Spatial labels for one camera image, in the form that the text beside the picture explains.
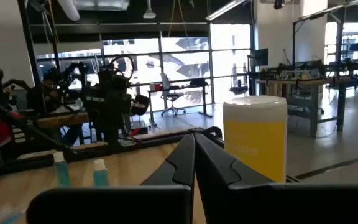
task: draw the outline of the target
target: glass wall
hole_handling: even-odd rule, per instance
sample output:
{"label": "glass wall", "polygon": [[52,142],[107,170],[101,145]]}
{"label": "glass wall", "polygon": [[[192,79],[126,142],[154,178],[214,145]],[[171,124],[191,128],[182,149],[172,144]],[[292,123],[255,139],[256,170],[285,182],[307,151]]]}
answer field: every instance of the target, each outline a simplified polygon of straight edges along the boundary
{"label": "glass wall", "polygon": [[[206,102],[212,102],[211,71],[209,51],[212,51],[213,72],[216,79],[214,93],[215,102],[220,103],[234,95],[229,91],[230,87],[237,85],[240,80],[242,85],[247,80],[231,78],[232,74],[244,73],[247,70],[247,55],[250,54],[250,25],[247,24],[219,24],[211,25],[212,46],[209,46],[208,37],[163,37],[161,46],[158,38],[149,39],[122,39],[104,40],[103,48],[85,49],[59,53],[62,70],[73,62],[82,62],[88,67],[88,80],[92,85],[99,82],[97,73],[99,68],[110,64],[120,56],[128,55],[134,61],[132,67],[130,61],[121,58],[114,62],[115,67],[129,76],[133,71],[131,83],[135,85],[128,93],[135,96],[137,92],[148,96],[149,84],[161,82],[161,73],[167,74],[171,85],[187,85],[193,78],[205,78]],[[47,73],[55,66],[54,54],[37,56],[38,67],[42,74]],[[81,82],[75,80],[70,88],[81,88]],[[202,105],[201,88],[189,88],[182,91],[185,95],[176,100],[176,107]],[[166,102],[161,98],[161,93],[151,94],[153,110],[163,110]]]}
{"label": "glass wall", "polygon": [[[162,39],[163,71],[171,82],[192,78],[209,79],[211,74],[208,50],[208,37],[164,37]],[[188,82],[172,83],[177,86],[186,84]],[[178,91],[185,95],[175,101],[176,107],[203,104],[201,88]],[[206,94],[206,102],[211,103],[209,87],[206,88]]]}
{"label": "glass wall", "polygon": [[237,86],[248,84],[244,77],[227,77],[247,71],[250,55],[250,25],[248,24],[219,24],[211,25],[212,60],[214,74],[215,103],[235,97],[230,90]]}
{"label": "glass wall", "polygon": [[[326,24],[326,36],[325,36],[325,50],[324,50],[324,63],[336,61],[336,33],[337,23],[328,22]],[[342,36],[342,54],[341,60],[346,58],[358,60],[358,52],[349,50],[351,44],[358,43],[358,22],[345,22],[343,26]]]}

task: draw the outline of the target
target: blue bottle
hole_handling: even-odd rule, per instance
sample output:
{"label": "blue bottle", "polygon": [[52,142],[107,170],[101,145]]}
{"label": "blue bottle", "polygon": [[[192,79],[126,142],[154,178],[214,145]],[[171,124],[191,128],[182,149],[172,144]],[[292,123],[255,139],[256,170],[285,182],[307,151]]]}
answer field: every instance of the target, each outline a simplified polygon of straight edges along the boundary
{"label": "blue bottle", "polygon": [[109,187],[109,174],[103,159],[93,161],[94,173],[93,182],[95,187]]}
{"label": "blue bottle", "polygon": [[55,170],[59,187],[70,186],[70,176],[68,175],[67,162],[63,156],[63,152],[53,153],[53,159],[55,161]]}

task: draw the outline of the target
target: yellow container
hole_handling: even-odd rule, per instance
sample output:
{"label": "yellow container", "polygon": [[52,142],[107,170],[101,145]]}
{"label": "yellow container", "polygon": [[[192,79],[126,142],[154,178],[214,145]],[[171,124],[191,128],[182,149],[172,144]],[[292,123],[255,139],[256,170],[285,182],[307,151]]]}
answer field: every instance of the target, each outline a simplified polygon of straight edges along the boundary
{"label": "yellow container", "polygon": [[287,101],[276,96],[233,98],[223,104],[225,150],[275,182],[285,182]]}

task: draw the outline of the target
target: white wall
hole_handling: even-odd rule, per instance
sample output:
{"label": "white wall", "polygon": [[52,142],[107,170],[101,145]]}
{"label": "white wall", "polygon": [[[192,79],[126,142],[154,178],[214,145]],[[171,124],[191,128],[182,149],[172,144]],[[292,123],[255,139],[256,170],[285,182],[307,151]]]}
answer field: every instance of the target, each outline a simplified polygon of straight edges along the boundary
{"label": "white wall", "polygon": [[4,80],[15,78],[34,85],[16,0],[0,0],[0,69],[4,70]]}
{"label": "white wall", "polygon": [[[327,0],[302,0],[301,16],[307,16],[326,9]],[[296,34],[296,57],[298,62],[324,59],[327,16],[307,20]]]}
{"label": "white wall", "polygon": [[300,6],[286,5],[280,10],[275,10],[273,4],[254,2],[257,7],[256,49],[269,48],[269,67],[276,67],[279,63],[285,63],[284,49],[291,62],[292,23],[300,15]]}

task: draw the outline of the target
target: desk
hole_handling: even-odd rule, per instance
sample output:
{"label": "desk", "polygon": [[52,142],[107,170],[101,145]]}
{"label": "desk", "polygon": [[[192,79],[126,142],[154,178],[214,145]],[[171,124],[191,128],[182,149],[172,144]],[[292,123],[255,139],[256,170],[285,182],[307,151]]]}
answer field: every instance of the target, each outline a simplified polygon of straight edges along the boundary
{"label": "desk", "polygon": [[[161,165],[176,145],[167,144],[104,157],[110,184],[139,185]],[[69,170],[72,186],[93,186],[93,159],[72,162]],[[206,223],[197,182],[195,184],[193,223]],[[19,212],[27,208],[36,195],[56,186],[54,167],[0,176],[0,217],[5,210]],[[26,223],[25,217],[15,223]]]}
{"label": "desk", "polygon": [[89,122],[87,112],[80,112],[77,114],[55,116],[50,118],[41,118],[38,120],[40,128],[61,128],[62,126],[71,126]]}
{"label": "desk", "polygon": [[[302,118],[307,118],[310,120],[310,136],[312,138],[316,137],[317,133],[317,125],[319,123],[324,123],[328,121],[336,121],[337,131],[342,131],[344,124],[344,115],[345,115],[345,98],[346,98],[346,89],[345,83],[351,81],[351,78],[325,78],[319,80],[256,80],[259,84],[266,84],[272,86],[268,86],[266,88],[263,86],[261,88],[262,95],[266,93],[268,95],[275,96],[287,96],[287,103],[289,105],[301,106],[310,109],[310,112],[302,112],[298,110],[289,110],[288,115],[299,116]],[[285,84],[287,87],[283,90],[281,86]],[[292,98],[291,97],[291,85],[299,85],[299,86],[308,86],[310,87],[311,94],[310,99],[302,99],[302,98]],[[318,117],[318,88],[321,85],[325,84],[335,84],[338,85],[339,93],[338,93],[338,106],[337,106],[337,115],[330,118],[321,118]]]}
{"label": "desk", "polygon": [[170,88],[170,89],[167,89],[167,90],[164,90],[164,89],[163,90],[149,90],[148,93],[149,93],[149,106],[150,106],[150,119],[149,119],[150,124],[152,126],[157,126],[157,124],[154,121],[151,93],[162,92],[162,91],[170,91],[170,90],[184,90],[184,89],[187,89],[187,88],[200,88],[200,87],[203,88],[203,91],[202,91],[202,94],[203,94],[203,112],[198,112],[198,113],[202,114],[202,115],[204,115],[204,116],[206,116],[208,118],[212,118],[213,115],[209,115],[209,114],[206,113],[205,86],[206,85],[203,85],[203,86],[181,86],[181,87]]}

